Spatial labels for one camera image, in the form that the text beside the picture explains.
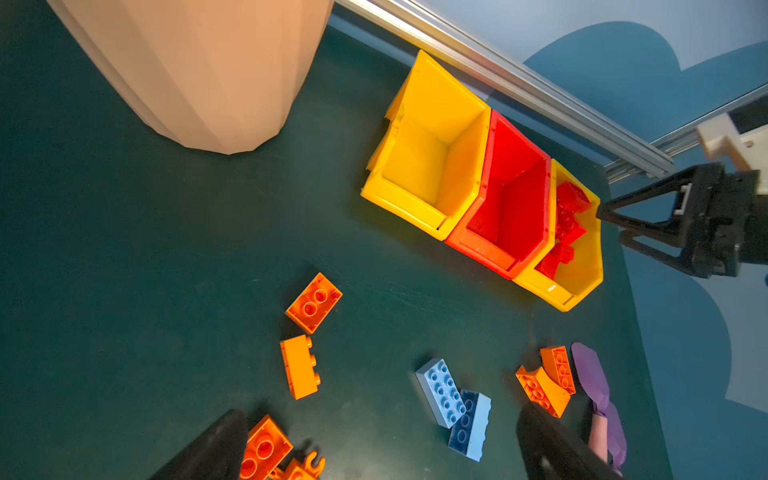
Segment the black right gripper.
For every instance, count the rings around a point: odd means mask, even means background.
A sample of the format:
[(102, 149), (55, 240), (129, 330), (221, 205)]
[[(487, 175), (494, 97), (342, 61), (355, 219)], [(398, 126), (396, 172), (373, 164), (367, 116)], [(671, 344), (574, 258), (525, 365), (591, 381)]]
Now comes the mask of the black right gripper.
[[(688, 249), (661, 243), (661, 248), (638, 240), (634, 231), (673, 231), (688, 217), (690, 191), (696, 168), (690, 167), (632, 193), (601, 204), (596, 216), (625, 229), (618, 241), (652, 260), (686, 275), (736, 277), (741, 265), (767, 264), (767, 196), (759, 192), (761, 173), (757, 170), (722, 171), (709, 188), (704, 213), (704, 233), (696, 242), (692, 260)], [(669, 217), (651, 222), (619, 212), (673, 193)]]

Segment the red lego brick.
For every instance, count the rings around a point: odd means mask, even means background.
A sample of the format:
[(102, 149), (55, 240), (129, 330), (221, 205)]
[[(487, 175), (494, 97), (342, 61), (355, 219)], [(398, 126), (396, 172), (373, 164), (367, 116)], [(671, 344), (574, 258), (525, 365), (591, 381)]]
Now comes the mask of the red lego brick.
[(558, 212), (555, 236), (560, 243), (566, 246), (572, 246), (586, 233), (587, 229), (578, 221), (573, 212)]
[(572, 182), (564, 182), (557, 187), (557, 209), (570, 214), (584, 213), (592, 202), (585, 192)]
[(554, 280), (558, 268), (563, 264), (569, 264), (575, 256), (575, 250), (571, 245), (557, 242), (547, 255), (536, 265), (535, 269)]

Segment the orange slope lego brick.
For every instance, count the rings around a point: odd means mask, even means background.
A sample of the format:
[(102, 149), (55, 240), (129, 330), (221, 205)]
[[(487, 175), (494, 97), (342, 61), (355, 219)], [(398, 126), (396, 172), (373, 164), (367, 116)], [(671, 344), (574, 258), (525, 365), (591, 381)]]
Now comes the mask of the orange slope lego brick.
[(515, 373), (529, 400), (542, 407), (555, 418), (561, 418), (571, 399), (571, 394), (553, 381), (543, 367), (527, 371), (520, 366)]

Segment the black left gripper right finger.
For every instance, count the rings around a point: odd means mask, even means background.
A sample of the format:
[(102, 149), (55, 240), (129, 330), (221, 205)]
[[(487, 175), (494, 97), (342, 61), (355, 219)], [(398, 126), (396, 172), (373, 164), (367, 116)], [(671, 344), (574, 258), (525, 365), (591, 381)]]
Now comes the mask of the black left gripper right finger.
[(529, 479), (622, 479), (538, 404), (522, 408), (516, 434)]

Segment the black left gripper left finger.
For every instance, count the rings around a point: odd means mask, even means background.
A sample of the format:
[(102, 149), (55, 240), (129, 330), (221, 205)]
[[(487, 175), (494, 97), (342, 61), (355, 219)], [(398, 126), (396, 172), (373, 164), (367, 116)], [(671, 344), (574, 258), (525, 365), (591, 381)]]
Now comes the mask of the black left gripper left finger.
[(151, 479), (238, 479), (247, 440), (245, 413), (230, 409)]

